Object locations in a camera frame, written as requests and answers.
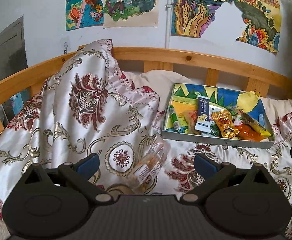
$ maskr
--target wall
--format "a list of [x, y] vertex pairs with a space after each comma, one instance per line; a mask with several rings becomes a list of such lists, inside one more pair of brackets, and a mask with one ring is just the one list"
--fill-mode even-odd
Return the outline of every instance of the wall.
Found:
[[[63, 54], [98, 39], [112, 39], [115, 46], [164, 47], [167, 0], [159, 0], [158, 28], [108, 28], [94, 26], [65, 31], [65, 0], [0, 0], [0, 32], [24, 16], [24, 36], [28, 66]], [[258, 65], [292, 77], [292, 1], [281, 0], [283, 14], [279, 49], [274, 54], [242, 42], [241, 12], [224, 3], [216, 12], [216, 20], [200, 39], [171, 37], [170, 48], [220, 55]]]

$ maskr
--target wooden bed frame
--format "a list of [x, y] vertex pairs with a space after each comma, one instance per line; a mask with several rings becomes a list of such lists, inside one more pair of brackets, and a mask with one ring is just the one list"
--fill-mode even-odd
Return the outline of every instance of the wooden bed frame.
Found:
[[[30, 88], [31, 96], [37, 94], [44, 81], [57, 73], [65, 61], [78, 51], [36, 64], [0, 81], [0, 104], [16, 93]], [[205, 85], [216, 86], [219, 72], [227, 72], [247, 78], [245, 91], [255, 91], [265, 97], [270, 85], [282, 88], [285, 99], [292, 99], [292, 79], [281, 74], [233, 59], [174, 49], [117, 47], [113, 48], [117, 60], [139, 60], [144, 62], [144, 72], [154, 69], [173, 71], [173, 64], [184, 64], [207, 68]], [[0, 121], [0, 133], [4, 127]]]

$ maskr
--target green marker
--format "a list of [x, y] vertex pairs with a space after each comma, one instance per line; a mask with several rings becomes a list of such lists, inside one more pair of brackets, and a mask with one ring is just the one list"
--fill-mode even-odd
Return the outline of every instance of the green marker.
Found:
[[171, 116], [173, 124], [174, 124], [174, 129], [177, 132], [179, 132], [181, 130], [181, 125], [178, 122], [178, 117], [177, 117], [175, 108], [172, 105], [170, 105], [168, 109], [169, 109], [169, 113], [170, 113], [170, 116]]

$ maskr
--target floral blanket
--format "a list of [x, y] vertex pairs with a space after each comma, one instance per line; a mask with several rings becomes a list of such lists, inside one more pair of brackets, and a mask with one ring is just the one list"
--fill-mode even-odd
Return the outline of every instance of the floral blanket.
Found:
[[[100, 40], [79, 51], [1, 133], [0, 220], [9, 192], [32, 163], [56, 168], [97, 153], [100, 169], [90, 182], [112, 195], [132, 194], [124, 178], [161, 133], [165, 104], [159, 107], [160, 97], [165, 102], [169, 94], [135, 87], [111, 50], [111, 40]], [[194, 156], [201, 152], [238, 168], [264, 164], [292, 206], [292, 112], [273, 130], [276, 143], [269, 150], [166, 140], [168, 160], [146, 194], [180, 197], [203, 182], [194, 170]], [[286, 235], [292, 239], [292, 226]]]

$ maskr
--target gold candy wrapper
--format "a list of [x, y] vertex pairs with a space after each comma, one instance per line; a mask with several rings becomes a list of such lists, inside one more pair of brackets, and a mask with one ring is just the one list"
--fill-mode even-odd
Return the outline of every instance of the gold candy wrapper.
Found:
[[253, 128], [260, 136], [263, 136], [266, 138], [271, 136], [271, 133], [268, 132], [264, 127], [262, 127], [257, 120], [255, 120], [254, 118], [251, 118], [248, 114], [244, 112], [242, 112], [241, 114], [243, 118], [245, 119], [246, 124], [250, 125], [251, 128]]
[[212, 118], [220, 129], [223, 138], [232, 139], [239, 133], [228, 110], [212, 113]]

